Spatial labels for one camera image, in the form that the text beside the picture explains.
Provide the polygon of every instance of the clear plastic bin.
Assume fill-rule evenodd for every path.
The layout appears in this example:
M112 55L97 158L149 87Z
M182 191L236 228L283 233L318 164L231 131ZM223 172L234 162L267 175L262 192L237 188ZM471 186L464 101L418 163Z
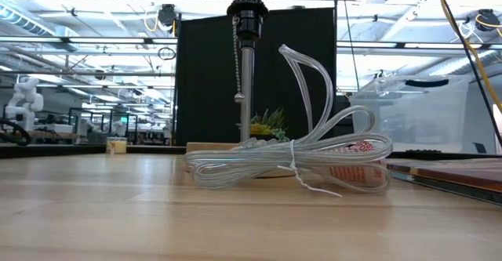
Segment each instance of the clear plastic bin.
M460 152L468 76L394 76L377 78L351 98L376 116L372 132L389 136L394 151ZM367 123L353 115L354 130Z

